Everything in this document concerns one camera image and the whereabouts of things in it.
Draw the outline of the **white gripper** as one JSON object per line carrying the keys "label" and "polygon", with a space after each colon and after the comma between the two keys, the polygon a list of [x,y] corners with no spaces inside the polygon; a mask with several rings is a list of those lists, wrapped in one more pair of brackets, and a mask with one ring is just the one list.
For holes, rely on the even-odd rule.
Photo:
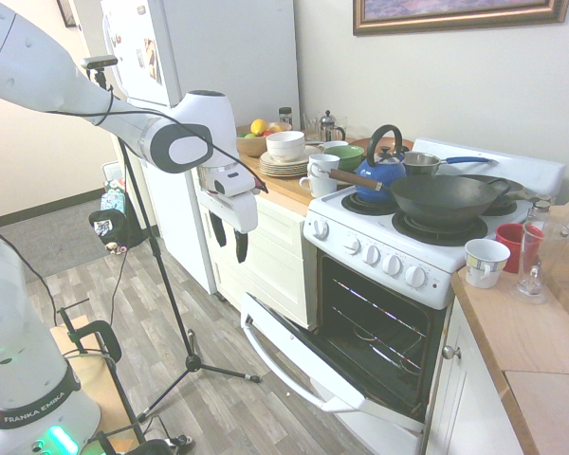
{"label": "white gripper", "polygon": [[235,196],[220,193],[211,194],[201,191],[199,202],[210,212],[211,226],[217,243],[223,247],[227,244],[227,236],[223,221],[231,225],[236,242],[236,258],[243,263],[248,254],[248,235],[258,226],[258,210],[255,195],[245,191]]}

